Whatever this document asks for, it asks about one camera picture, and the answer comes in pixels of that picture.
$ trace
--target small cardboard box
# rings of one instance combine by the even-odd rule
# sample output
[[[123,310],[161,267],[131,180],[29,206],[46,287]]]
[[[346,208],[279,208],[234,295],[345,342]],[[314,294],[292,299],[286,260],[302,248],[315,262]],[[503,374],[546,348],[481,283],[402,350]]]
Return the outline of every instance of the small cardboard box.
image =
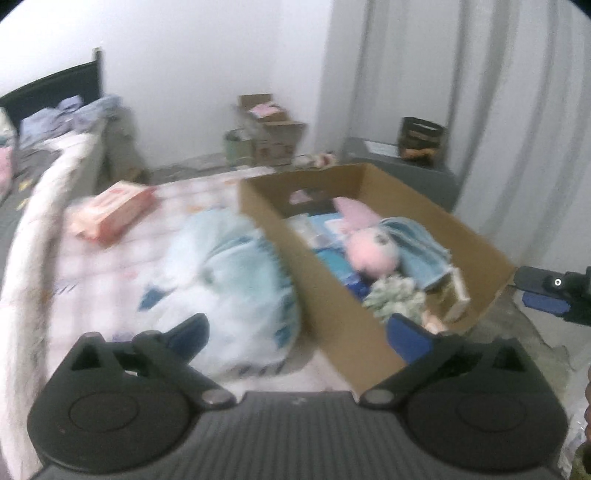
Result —
[[[272,102],[273,95],[259,93],[238,97],[238,124],[255,139],[254,165],[279,166],[291,163],[305,124],[292,120],[287,112],[256,118],[248,111],[260,103]]]
[[[337,370],[357,393],[404,367],[388,345],[384,327],[342,286],[284,219],[301,213],[290,194],[316,189],[329,197],[359,199],[383,217],[416,220],[451,250],[472,298],[452,325],[473,326],[514,273],[507,258],[458,219],[423,195],[369,164],[295,171],[255,177],[240,183],[241,208],[265,231],[286,263],[302,306],[304,324]]]

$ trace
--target trash can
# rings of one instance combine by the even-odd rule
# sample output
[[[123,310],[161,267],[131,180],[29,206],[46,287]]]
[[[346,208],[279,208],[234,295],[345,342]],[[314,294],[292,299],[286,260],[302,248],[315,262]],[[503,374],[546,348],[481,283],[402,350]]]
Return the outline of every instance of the trash can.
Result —
[[[244,129],[226,132],[223,143],[229,165],[253,165],[254,140]]]

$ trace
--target headboard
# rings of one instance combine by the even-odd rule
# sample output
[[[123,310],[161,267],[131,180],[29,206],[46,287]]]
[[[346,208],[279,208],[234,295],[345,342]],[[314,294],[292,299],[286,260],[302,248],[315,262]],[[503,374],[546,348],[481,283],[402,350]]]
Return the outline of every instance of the headboard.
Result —
[[[94,60],[67,70],[54,73],[0,98],[12,124],[20,130],[21,120],[45,107],[55,107],[64,98],[80,95],[84,104],[102,96],[100,77],[101,51],[94,50]]]

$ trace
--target pink checkered sheet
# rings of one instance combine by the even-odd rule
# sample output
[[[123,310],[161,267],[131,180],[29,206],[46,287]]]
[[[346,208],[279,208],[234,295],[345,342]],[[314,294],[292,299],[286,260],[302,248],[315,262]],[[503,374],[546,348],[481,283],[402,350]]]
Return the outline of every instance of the pink checkered sheet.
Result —
[[[100,332],[107,341],[129,340],[149,328],[139,323],[137,308],[172,236],[200,210],[218,206],[237,210],[240,179],[269,173],[273,169],[255,167],[160,185],[158,207],[106,249],[73,236],[64,222],[54,254],[47,378],[85,332]],[[245,390],[349,390],[310,342],[303,339],[294,350],[280,380],[269,382],[268,375],[257,375],[234,379],[226,386],[238,396]]]

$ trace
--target metal screw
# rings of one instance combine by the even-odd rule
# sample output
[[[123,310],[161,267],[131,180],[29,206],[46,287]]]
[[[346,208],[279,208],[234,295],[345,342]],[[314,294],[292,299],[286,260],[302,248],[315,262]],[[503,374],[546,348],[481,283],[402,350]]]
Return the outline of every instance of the metal screw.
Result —
[[[201,398],[207,405],[212,407],[219,407],[232,400],[232,394],[228,390],[222,390],[220,388],[214,388],[212,390],[206,390],[201,394]]]
[[[373,390],[365,392],[363,395],[363,399],[375,407],[385,407],[390,405],[394,401],[394,398],[392,392],[384,390],[383,388],[374,388]]]

